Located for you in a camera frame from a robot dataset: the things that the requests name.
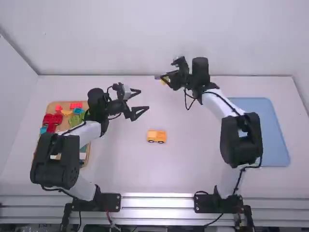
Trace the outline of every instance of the yellow puzzle piece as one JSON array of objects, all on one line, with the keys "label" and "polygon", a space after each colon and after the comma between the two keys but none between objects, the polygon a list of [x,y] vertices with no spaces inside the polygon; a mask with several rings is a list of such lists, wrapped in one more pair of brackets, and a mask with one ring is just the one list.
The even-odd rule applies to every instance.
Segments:
[{"label": "yellow puzzle piece", "polygon": [[61,113],[63,114],[63,116],[65,117],[70,117],[73,115],[73,111],[72,110],[61,110]]}]

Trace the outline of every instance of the blue puzzle piece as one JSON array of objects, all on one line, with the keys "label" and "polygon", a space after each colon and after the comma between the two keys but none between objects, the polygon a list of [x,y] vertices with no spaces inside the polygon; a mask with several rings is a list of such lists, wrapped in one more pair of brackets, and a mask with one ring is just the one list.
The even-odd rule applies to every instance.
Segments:
[{"label": "blue puzzle piece", "polygon": [[84,110],[82,108],[75,108],[73,110],[73,113],[76,114],[76,115],[79,115],[81,112],[84,112]]},{"label": "blue puzzle piece", "polygon": [[81,153],[86,153],[87,145],[88,145],[88,144],[86,144],[86,145],[83,146],[81,149],[79,149],[79,152],[81,152]]},{"label": "blue puzzle piece", "polygon": [[40,128],[40,134],[44,134],[47,130],[47,127]]}]

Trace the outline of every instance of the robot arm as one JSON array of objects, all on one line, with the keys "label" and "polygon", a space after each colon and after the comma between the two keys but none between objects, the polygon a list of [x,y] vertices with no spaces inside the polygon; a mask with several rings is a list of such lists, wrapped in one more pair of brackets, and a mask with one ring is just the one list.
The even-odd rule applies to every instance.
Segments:
[{"label": "robot arm", "polygon": [[[109,125],[108,116],[123,113],[131,121],[138,119],[148,106],[132,107],[127,101],[140,94],[138,89],[131,89],[121,83],[111,86],[117,91],[117,99],[111,100],[108,91],[94,88],[88,92],[89,110],[84,122],[74,128],[59,133],[44,133],[40,136],[34,153],[30,179],[47,191],[58,190],[79,200],[94,202],[100,207],[99,186],[79,175],[79,149],[103,136]],[[60,159],[51,156],[61,154]]]},{"label": "robot arm", "polygon": [[192,60],[192,74],[184,57],[173,61],[179,70],[168,72],[161,79],[171,89],[184,87],[192,91],[192,97],[211,110],[221,120],[220,151],[225,163],[232,168],[251,165],[263,153],[260,119],[257,113],[246,113],[226,98],[220,88],[210,81],[208,59]]},{"label": "robot arm", "polygon": [[[218,185],[213,194],[198,191],[194,194],[194,209],[196,213],[221,213],[209,226],[216,222],[224,213],[234,214],[235,228],[244,227],[240,213],[245,215],[247,226],[242,229],[253,231],[251,208],[243,205],[242,197],[237,195],[241,177],[246,168],[259,168],[262,163],[263,144],[260,119],[257,113],[246,113],[227,99],[220,88],[210,82],[208,59],[194,58],[192,60],[192,74],[184,57],[173,61],[179,70],[157,76],[171,89],[184,87],[185,97],[189,96],[206,106],[221,120],[220,151],[225,161]],[[259,165],[251,166],[260,159]]]}]

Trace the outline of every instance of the green puzzle piece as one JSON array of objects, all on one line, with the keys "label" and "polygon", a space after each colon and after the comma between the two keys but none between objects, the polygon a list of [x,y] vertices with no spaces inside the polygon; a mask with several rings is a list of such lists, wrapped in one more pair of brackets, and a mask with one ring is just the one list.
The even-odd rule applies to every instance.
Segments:
[{"label": "green puzzle piece", "polygon": [[70,124],[71,128],[72,127],[76,127],[77,125],[81,124],[80,118],[79,118],[78,115],[72,116],[71,118],[69,118],[68,121],[69,121],[69,124]]},{"label": "green puzzle piece", "polygon": [[80,123],[82,123],[82,122],[83,122],[84,117],[85,117],[85,111],[83,111],[83,112],[81,112],[81,113],[79,114],[79,120],[80,120]]}]

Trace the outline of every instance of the puzzle piece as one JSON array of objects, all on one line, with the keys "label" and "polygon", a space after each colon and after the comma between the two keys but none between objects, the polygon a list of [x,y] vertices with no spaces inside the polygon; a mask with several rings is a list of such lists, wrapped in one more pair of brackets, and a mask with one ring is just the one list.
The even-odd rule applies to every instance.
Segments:
[{"label": "puzzle piece", "polygon": [[83,103],[81,102],[75,102],[75,103],[70,104],[70,109],[82,108],[82,107],[83,107]]},{"label": "puzzle piece", "polygon": [[61,113],[65,116],[65,117],[70,117],[73,115],[73,111],[72,110],[61,110]]},{"label": "puzzle piece", "polygon": [[56,113],[53,115],[52,123],[60,125],[62,123],[62,118],[63,118],[62,114]]},{"label": "puzzle piece", "polygon": [[79,118],[78,115],[74,115],[73,117],[69,118],[68,122],[69,122],[71,128],[76,127],[77,125],[81,124],[80,118]]},{"label": "puzzle piece", "polygon": [[44,134],[47,130],[47,127],[40,128],[40,134]]},{"label": "puzzle piece", "polygon": [[87,146],[88,146],[88,144],[86,144],[85,146],[83,146],[81,149],[79,149],[79,152],[80,152],[80,153],[86,153],[86,151],[87,151]]},{"label": "puzzle piece", "polygon": [[81,112],[84,112],[84,110],[83,110],[82,108],[75,108],[75,109],[73,110],[73,113],[76,114],[76,115],[80,115]]},{"label": "puzzle piece", "polygon": [[53,115],[52,114],[45,114],[44,118],[43,118],[43,125],[48,125],[49,123],[51,123],[53,120]]},{"label": "puzzle piece", "polygon": [[54,133],[56,131],[56,124],[50,123],[46,129],[46,132]]},{"label": "puzzle piece", "polygon": [[84,117],[85,117],[85,111],[84,111],[84,112],[81,112],[81,114],[79,115],[79,118],[80,118],[80,123],[82,123],[82,122],[83,122]]},{"label": "puzzle piece", "polygon": [[62,109],[63,108],[62,108],[61,105],[56,105],[56,107],[55,107],[55,111],[58,112],[58,113],[60,113]]}]

